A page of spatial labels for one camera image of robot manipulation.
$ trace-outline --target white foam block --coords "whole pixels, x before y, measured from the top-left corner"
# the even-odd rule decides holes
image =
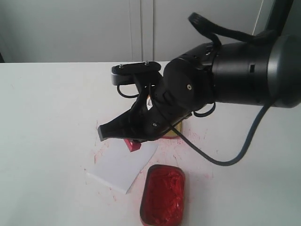
[[[87,174],[126,194],[157,147],[153,142],[145,142],[139,150],[130,152],[123,139],[110,139],[109,148]]]

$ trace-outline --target small red object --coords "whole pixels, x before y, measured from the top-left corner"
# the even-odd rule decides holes
[[[149,168],[140,207],[145,226],[179,226],[184,211],[184,172],[174,166]]]
[[[134,152],[140,149],[141,143],[136,143],[134,141],[131,141],[129,139],[124,139],[125,143],[127,144],[128,149],[130,152]]]

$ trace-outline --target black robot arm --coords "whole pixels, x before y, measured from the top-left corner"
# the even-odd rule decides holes
[[[298,87],[288,92],[301,82],[299,38],[277,37],[274,31],[252,36],[220,27],[196,13],[189,21],[212,42],[169,62],[164,76],[156,62],[112,68],[119,93],[121,85],[135,84],[139,95],[130,110],[98,128],[101,141],[112,137],[138,143],[159,139],[171,129],[176,132],[173,127],[192,113],[209,115],[215,102],[265,105],[266,112],[271,105],[294,107],[301,101]],[[240,42],[222,45],[217,34]],[[206,104],[213,104],[211,111],[196,113]]]

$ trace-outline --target white table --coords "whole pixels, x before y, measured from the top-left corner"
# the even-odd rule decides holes
[[[300,106],[269,110],[234,166],[215,166],[182,141],[160,140],[127,195],[87,177],[109,144],[96,127],[133,102],[111,84],[116,64],[0,64],[1,226],[141,225],[144,180],[156,163],[186,174],[185,226],[300,225]],[[134,86],[124,90],[135,93]],[[228,160],[259,109],[217,104],[213,115],[186,120],[184,134]]]

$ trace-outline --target red powder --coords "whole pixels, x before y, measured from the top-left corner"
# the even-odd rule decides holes
[[[153,226],[177,226],[184,209],[185,178],[176,167],[157,165],[148,175],[142,214]]]

